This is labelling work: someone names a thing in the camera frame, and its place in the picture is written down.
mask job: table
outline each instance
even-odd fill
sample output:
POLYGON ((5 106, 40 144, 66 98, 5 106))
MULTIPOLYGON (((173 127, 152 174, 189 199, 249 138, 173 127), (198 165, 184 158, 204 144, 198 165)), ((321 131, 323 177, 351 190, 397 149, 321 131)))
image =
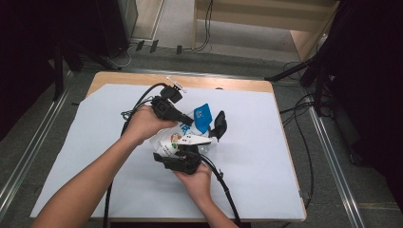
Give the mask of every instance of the table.
MULTIPOLYGON (((38 215, 57 189, 119 138, 124 123, 120 112, 131 109, 150 85, 169 84, 165 76, 116 72, 100 72, 95 76, 32 210, 32 217, 38 215)), ((205 75, 173 76, 172 79, 188 90, 175 104, 182 112, 207 101, 213 118, 221 109, 226 113, 228 130, 220 142, 210 145, 206 156, 224 173, 241 220, 304 220, 306 212, 271 84, 205 75), (240 106, 245 99, 248 104, 240 106), (231 111, 234 106, 240 109, 231 111), (253 118, 244 118, 244 115, 253 115, 253 118), (253 134, 260 127, 264 132, 253 134)), ((144 142, 116 176, 109 206, 110 220, 205 221, 180 181, 153 160, 152 152, 152 146, 144 142)), ((233 218, 231 207, 215 179, 212 179, 211 191, 216 204, 233 218)), ((101 201, 92 218, 100 219, 103 211, 101 201)))
MULTIPOLYGON (((305 61, 335 16, 335 0, 214 0, 212 21, 289 29, 301 61, 305 61)), ((197 20, 205 19, 210 0, 195 0, 193 48, 197 20)))

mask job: blue tag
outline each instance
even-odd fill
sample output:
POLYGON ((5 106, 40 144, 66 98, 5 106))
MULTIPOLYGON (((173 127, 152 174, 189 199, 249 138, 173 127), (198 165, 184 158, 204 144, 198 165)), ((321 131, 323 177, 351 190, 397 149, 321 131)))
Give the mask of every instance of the blue tag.
POLYGON ((198 128, 198 130, 204 134, 213 121, 208 104, 195 108, 194 119, 196 128, 198 128))

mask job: white sheet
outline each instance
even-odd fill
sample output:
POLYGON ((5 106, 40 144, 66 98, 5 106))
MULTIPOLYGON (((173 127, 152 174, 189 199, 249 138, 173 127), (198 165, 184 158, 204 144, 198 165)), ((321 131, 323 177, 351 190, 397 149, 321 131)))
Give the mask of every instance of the white sheet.
MULTIPOLYGON (((49 198, 94 161, 120 136, 130 110, 149 88, 105 85, 81 102, 65 144, 31 212, 36 217, 49 198)), ((228 130, 210 145, 207 156, 224 173, 242 219, 304 220, 305 209, 272 93, 188 88, 175 106, 188 113, 209 103, 213 119, 225 111, 228 130)), ((158 95, 155 89, 151 95, 158 95)), ((175 175, 153 160, 144 142, 132 153, 113 183, 111 218, 200 219, 202 213, 175 175)), ((233 212, 220 184, 212 179, 212 197, 220 209, 233 212)), ((104 214, 103 199, 93 218, 104 214)))

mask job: metal rail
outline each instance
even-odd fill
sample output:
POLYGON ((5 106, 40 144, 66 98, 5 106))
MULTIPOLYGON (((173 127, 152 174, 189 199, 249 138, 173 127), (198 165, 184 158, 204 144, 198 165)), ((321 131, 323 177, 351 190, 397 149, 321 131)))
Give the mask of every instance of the metal rail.
MULTIPOLYGON (((310 97, 307 98, 307 100, 309 102, 313 101, 313 99, 310 97)), ((317 134, 325 152, 326 159, 332 171, 333 178, 335 179, 338 193, 340 194, 341 200, 343 201, 344 208, 346 210, 347 216, 349 217, 351 225, 354 228, 364 228, 365 225, 359 213, 357 203, 355 202, 353 193, 350 190, 349 184, 344 177, 340 164, 338 163, 336 152, 330 142, 323 121, 318 117, 313 107, 310 107, 309 112, 311 114, 315 129, 317 130, 317 134)))
POLYGON ((3 220, 4 215, 9 210, 12 200, 14 199, 18 189, 21 186, 21 183, 24 180, 24 177, 28 173, 30 166, 32 165, 36 155, 38 154, 38 151, 41 148, 41 145, 44 142, 51 126, 53 125, 54 120, 59 114, 59 111, 66 100, 70 85, 72 84, 73 80, 74 75, 70 71, 66 76, 67 86, 65 91, 62 93, 59 100, 53 102, 50 105, 45 118, 39 125, 23 156, 21 157, 18 164, 15 166, 14 171, 9 177, 9 180, 3 187, 0 193, 0 222, 3 220))

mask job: wrist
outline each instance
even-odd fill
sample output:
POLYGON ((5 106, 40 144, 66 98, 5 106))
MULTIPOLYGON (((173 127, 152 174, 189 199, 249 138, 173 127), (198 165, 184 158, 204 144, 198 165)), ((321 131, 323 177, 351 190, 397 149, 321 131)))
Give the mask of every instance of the wrist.
POLYGON ((129 150, 134 150, 138 145, 142 144, 144 141, 140 139, 139 137, 132 137, 129 135, 123 135, 118 142, 126 147, 129 150))
POLYGON ((210 197, 197 198, 193 199, 193 201, 196 203, 196 205, 199 207, 201 211, 216 205, 210 197))

